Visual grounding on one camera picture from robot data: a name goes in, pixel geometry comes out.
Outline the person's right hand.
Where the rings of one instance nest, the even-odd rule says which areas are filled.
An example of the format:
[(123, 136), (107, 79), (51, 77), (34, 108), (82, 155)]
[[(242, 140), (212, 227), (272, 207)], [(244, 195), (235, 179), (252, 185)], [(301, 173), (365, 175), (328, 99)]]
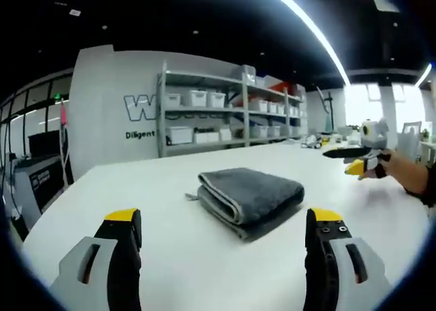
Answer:
[[(393, 176), (397, 178), (398, 174), (405, 167), (407, 159), (401, 156), (397, 151), (385, 149), (378, 156), (378, 164), (379, 169), (383, 169), (386, 176)], [(367, 178), (383, 178), (383, 176), (377, 175), (377, 171), (375, 169), (368, 169), (364, 172), (363, 175), (358, 177), (359, 180), (364, 180)]]

